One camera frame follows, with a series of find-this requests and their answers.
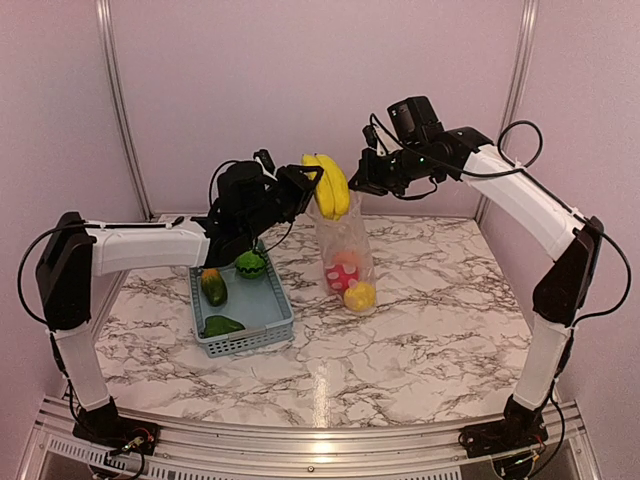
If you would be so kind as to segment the yellow toy banana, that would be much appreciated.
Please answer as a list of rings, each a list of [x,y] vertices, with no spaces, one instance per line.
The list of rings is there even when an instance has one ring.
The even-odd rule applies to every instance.
[[[320,214],[327,220],[338,221],[349,212],[350,193],[346,176],[338,164],[325,154],[304,154],[301,164],[321,167],[322,177],[314,192]]]

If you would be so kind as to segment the clear zip top bag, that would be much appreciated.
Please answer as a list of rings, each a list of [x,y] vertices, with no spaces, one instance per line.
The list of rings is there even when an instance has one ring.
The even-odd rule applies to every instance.
[[[373,311],[377,301],[376,273],[361,200],[359,193],[350,191],[350,209],[339,220],[325,219],[315,202],[307,210],[319,245],[323,287],[356,314]]]

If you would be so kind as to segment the orange toy fruit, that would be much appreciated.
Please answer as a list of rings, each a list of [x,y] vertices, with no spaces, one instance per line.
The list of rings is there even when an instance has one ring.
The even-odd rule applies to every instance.
[[[332,262],[334,264],[350,264],[358,266],[360,260],[358,255],[354,251],[341,251],[333,256]]]

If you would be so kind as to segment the red toy apple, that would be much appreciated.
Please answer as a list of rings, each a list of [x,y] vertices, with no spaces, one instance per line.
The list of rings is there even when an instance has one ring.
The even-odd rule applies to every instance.
[[[343,294],[347,289],[355,286],[360,278],[358,268],[349,263],[327,265],[324,275],[329,290],[339,294]]]

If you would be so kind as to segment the green toy watermelon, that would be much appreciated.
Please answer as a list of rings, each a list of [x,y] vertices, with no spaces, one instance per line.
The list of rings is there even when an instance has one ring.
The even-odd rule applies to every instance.
[[[234,262],[237,273],[245,279],[256,279],[266,271],[266,261],[260,252],[244,252]]]

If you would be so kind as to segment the yellow toy pear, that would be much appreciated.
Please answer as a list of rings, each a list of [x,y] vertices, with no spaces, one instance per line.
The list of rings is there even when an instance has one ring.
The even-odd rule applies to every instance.
[[[376,304],[375,287],[367,282],[357,282],[343,295],[345,306],[353,312],[364,312]]]

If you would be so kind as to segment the blue-grey perforated plastic basket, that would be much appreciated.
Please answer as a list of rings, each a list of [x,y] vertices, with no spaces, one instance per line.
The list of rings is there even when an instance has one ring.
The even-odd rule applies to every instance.
[[[211,306],[200,287],[201,268],[189,270],[194,337],[205,353],[221,357],[264,347],[293,338],[294,313],[281,279],[263,243],[259,252],[266,261],[265,273],[256,279],[242,278],[234,265],[219,270],[228,291],[227,301]],[[217,337],[202,337],[205,319],[223,315],[242,323],[246,329]]]

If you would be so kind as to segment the green orange toy mango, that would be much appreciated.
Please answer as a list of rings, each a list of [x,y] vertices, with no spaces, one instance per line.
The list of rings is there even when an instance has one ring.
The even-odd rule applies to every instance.
[[[221,306],[228,299],[226,283],[217,269],[210,268],[202,271],[200,287],[211,306]]]

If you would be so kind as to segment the green toy pepper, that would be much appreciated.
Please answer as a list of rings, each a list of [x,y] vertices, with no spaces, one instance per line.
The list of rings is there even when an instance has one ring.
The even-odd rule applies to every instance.
[[[202,337],[217,337],[230,333],[244,331],[246,327],[229,317],[223,315],[212,315],[205,319]]]

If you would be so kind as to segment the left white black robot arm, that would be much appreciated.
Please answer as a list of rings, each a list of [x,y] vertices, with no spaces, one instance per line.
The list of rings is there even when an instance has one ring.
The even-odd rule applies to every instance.
[[[81,406],[78,425],[106,445],[125,438],[103,378],[91,320],[91,283],[114,272],[163,266],[218,268],[252,249],[261,234],[302,214],[322,179],[319,167],[287,165],[269,174],[256,160],[231,161],[204,217],[171,223],[91,223],[71,211],[40,234],[35,277],[56,362]]]

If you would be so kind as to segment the right aluminium corner post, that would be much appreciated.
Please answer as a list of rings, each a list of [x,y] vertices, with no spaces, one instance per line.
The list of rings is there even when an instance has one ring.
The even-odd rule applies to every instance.
[[[525,0],[523,2],[515,60],[509,83],[507,100],[501,124],[498,128],[499,133],[517,119],[517,114],[519,113],[519,108],[522,104],[531,63],[538,11],[538,0]]]

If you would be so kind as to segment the left aluminium corner post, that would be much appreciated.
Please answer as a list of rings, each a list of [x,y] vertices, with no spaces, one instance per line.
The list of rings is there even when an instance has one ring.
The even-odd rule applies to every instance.
[[[152,220],[154,213],[143,179],[126,108],[124,89],[118,64],[111,2],[108,0],[97,0],[95,7],[109,90],[126,166],[141,216],[145,220]]]

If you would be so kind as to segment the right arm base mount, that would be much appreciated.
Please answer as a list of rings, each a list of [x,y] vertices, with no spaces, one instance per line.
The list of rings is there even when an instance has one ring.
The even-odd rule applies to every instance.
[[[529,410],[510,396],[502,419],[463,427],[458,443],[465,449],[469,458],[504,453],[543,443],[548,439],[542,417],[544,406],[545,404]]]

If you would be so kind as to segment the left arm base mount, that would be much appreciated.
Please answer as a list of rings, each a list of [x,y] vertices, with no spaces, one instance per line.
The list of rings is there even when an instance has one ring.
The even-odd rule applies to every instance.
[[[137,438],[144,455],[152,455],[160,433],[157,423],[121,416],[114,401],[94,410],[72,411],[73,435],[77,438],[121,451]]]

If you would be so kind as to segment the aluminium front frame rail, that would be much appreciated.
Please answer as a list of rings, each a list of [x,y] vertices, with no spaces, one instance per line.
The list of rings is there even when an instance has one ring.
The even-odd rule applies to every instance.
[[[468,457],[458,442],[467,420],[320,429],[123,413],[159,426],[146,479],[493,479],[494,463],[513,457]],[[95,470],[128,477],[137,470],[133,456],[108,457],[106,447],[75,438],[72,429],[67,402],[45,398],[18,478],[88,478]]]

